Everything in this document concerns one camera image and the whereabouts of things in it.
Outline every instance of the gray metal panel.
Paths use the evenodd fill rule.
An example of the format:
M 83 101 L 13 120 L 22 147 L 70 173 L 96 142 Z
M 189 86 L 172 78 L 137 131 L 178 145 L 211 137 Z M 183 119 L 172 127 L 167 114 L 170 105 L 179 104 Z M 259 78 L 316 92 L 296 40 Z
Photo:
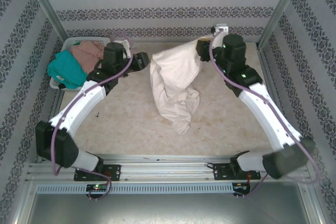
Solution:
M 245 200 L 229 194 L 36 195 L 29 223 L 309 223 L 298 187 L 265 183 Z

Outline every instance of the teal shirt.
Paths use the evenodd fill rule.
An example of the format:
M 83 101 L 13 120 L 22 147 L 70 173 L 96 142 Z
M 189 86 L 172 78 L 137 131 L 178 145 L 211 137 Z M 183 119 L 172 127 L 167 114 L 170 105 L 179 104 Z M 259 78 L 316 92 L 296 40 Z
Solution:
M 69 50 L 56 54 L 56 59 L 48 65 L 48 75 L 63 83 L 68 89 L 83 86 L 87 77 Z

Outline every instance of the pink cloth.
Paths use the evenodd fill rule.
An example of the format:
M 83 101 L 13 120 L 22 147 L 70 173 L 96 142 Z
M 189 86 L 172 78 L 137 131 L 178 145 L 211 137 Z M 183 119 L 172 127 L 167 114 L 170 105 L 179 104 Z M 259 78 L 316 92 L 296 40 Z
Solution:
M 104 46 L 98 41 L 83 40 L 79 45 L 72 46 L 69 51 L 82 70 L 88 74 L 95 68 L 97 61 L 103 58 Z

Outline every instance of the laundry basket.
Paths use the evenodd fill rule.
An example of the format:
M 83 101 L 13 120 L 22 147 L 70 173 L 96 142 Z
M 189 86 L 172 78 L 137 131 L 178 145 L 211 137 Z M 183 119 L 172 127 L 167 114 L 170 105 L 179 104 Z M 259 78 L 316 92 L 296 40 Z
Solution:
M 72 38 L 68 38 L 66 41 L 64 41 L 64 44 L 63 44 L 63 47 L 62 47 L 61 51 L 69 49 L 75 43 L 81 42 L 82 40 L 98 41 L 98 42 L 100 42 L 104 46 L 106 46 L 107 43 L 111 42 L 111 40 L 109 38 L 104 38 L 104 37 L 72 37 Z M 59 89 L 58 85 L 60 83 L 58 81 L 56 81 L 53 77 L 50 79 L 49 84 L 50 84 L 50 86 L 53 89 Z M 68 91 L 68 90 L 69 91 L 76 91 L 76 90 L 80 90 L 80 89 L 81 89 L 81 87 L 78 87 L 76 89 L 67 89 L 67 88 L 64 88 L 62 90 L 64 90 L 64 91 Z

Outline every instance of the wire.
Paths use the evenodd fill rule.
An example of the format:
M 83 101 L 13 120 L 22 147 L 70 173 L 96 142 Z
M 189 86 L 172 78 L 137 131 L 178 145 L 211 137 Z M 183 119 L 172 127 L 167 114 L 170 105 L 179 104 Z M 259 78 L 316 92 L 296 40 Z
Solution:
M 101 86 L 109 81 L 112 81 L 116 78 L 119 78 L 120 76 L 122 76 L 126 71 L 127 69 L 131 66 L 131 63 L 132 63 L 132 60 L 133 60 L 133 43 L 132 41 L 129 39 L 129 37 L 127 37 L 125 34 L 121 34 L 121 37 L 125 38 L 127 40 L 127 42 L 129 43 L 129 46 L 130 46 L 130 58 L 129 58 L 129 61 L 127 63 L 127 65 L 117 74 L 115 74 L 114 76 L 111 76 L 91 87 L 89 87 L 87 90 L 85 90 L 83 93 L 81 93 L 79 96 L 77 96 L 70 104 L 69 106 L 67 107 L 67 109 L 65 110 L 65 112 L 63 113 L 62 117 L 60 118 L 60 120 L 57 122 L 56 126 L 55 126 L 55 129 L 52 133 L 52 137 L 51 137 L 51 147 L 50 147 L 50 151 L 51 151 L 51 167 L 52 167 L 52 171 L 53 171 L 53 174 L 55 176 L 57 176 L 59 174 L 59 171 L 61 170 L 61 166 L 56 170 L 56 157 L 55 157 L 55 141 L 56 141 L 56 134 L 57 134 L 57 131 L 59 130 L 59 127 L 60 125 L 62 124 L 62 122 L 64 122 L 67 114 L 69 113 L 69 111 L 74 107 L 74 105 L 83 97 L 86 95 L 87 92 L 91 91 L 92 89 L 98 87 L 98 86 Z M 92 171 L 89 171 L 89 170 L 85 170 L 85 169 L 80 169 L 84 172 L 87 172 L 87 173 L 91 173 L 91 174 L 94 174 L 94 175 L 97 175 L 97 176 L 101 176 L 101 177 L 104 177 L 107 179 L 108 183 L 110 183 L 110 189 L 101 197 L 99 197 L 99 199 L 105 197 L 109 191 L 111 190 L 111 187 L 112 187 L 112 182 L 111 182 L 111 179 L 104 175 L 104 174 L 100 174 L 100 173 L 96 173 L 96 172 L 92 172 Z
M 215 164 L 214 163 L 207 163 L 206 164 L 206 167 L 208 167 L 208 168 L 210 168 L 210 169 L 214 169 L 214 166 L 215 166 Z
M 251 181 L 251 175 L 250 172 L 247 172 L 247 187 L 250 186 L 250 181 Z
M 306 181 L 298 181 L 298 180 L 294 180 L 295 182 L 298 182 L 298 183 L 301 183 L 301 184 L 306 184 L 306 185 L 311 185 L 311 184 L 315 184 L 316 182 L 319 182 L 321 180 L 321 172 L 317 166 L 317 164 L 315 163 L 314 159 L 312 158 L 312 156 L 309 154 L 309 152 L 303 147 L 303 145 L 300 143 L 300 141 L 298 141 L 294 136 L 293 134 L 290 132 L 290 130 L 288 129 L 288 127 L 286 126 L 286 124 L 282 121 L 281 117 L 278 115 L 276 109 L 273 107 L 273 105 L 266 99 L 264 98 L 261 94 L 258 94 L 257 92 L 249 89 L 249 88 L 246 88 L 244 86 L 241 86 L 233 81 L 231 81 L 229 78 L 227 78 L 223 72 L 220 70 L 220 68 L 217 66 L 216 62 L 215 62 L 215 58 L 214 58 L 214 55 L 213 55 L 213 44 L 214 44 L 214 41 L 215 39 L 223 33 L 223 30 L 221 29 L 219 31 L 218 34 L 216 34 L 216 36 L 211 40 L 210 42 L 210 46 L 209 46 L 209 55 L 210 55 L 210 60 L 211 60 L 211 63 L 214 65 L 215 69 L 217 70 L 217 72 L 223 77 L 223 79 L 231 84 L 232 86 L 236 87 L 236 88 L 239 88 L 241 90 L 244 90 L 246 92 L 249 92 L 249 93 L 252 93 L 254 94 L 256 97 L 262 99 L 262 101 L 264 101 L 268 106 L 269 108 L 272 110 L 273 114 L 275 115 L 275 117 L 277 118 L 277 120 L 279 121 L 279 123 L 281 124 L 281 126 L 285 129 L 286 133 L 293 139 L 293 141 L 299 146 L 299 148 L 303 151 L 303 153 L 306 155 L 306 157 L 308 158 L 308 160 L 311 162 L 311 164 L 313 165 L 314 167 L 314 170 L 316 172 L 316 178 L 313 180 L 313 181 L 309 181 L 309 182 L 306 182 Z
M 107 180 L 107 183 L 106 183 L 107 186 L 110 184 L 109 189 L 108 189 L 102 196 L 100 196 L 100 197 L 98 197 L 98 198 L 95 198 L 95 199 L 94 199 L 95 201 L 105 198 L 105 197 L 107 196 L 107 194 L 110 193 L 110 191 L 111 191 L 111 189 L 112 189 L 112 181 L 111 181 L 111 179 L 109 178 L 109 176 L 106 176 L 106 175 L 101 174 L 101 173 L 92 172 L 92 171 L 90 171 L 90 170 L 86 170 L 86 169 L 82 169 L 82 168 L 79 168 L 78 170 L 81 170 L 82 172 L 85 172 L 85 173 L 91 173 L 91 174 L 96 175 L 96 176 L 101 176 L 101 177 L 103 177 L 103 178 L 105 178 L 105 179 Z M 91 193 L 92 193 L 92 192 L 93 192 L 93 191 L 90 191 L 90 192 L 89 192 L 89 199 L 90 199 L 90 200 L 93 199 L 93 198 L 91 197 Z
M 265 176 L 261 179 L 261 181 L 259 181 L 259 183 L 256 185 L 256 187 L 253 188 L 253 190 L 250 191 L 247 195 L 245 195 L 245 198 L 251 196 L 251 194 L 254 194 L 260 188 L 261 184 L 265 181 L 267 177 L 268 174 L 266 173 Z

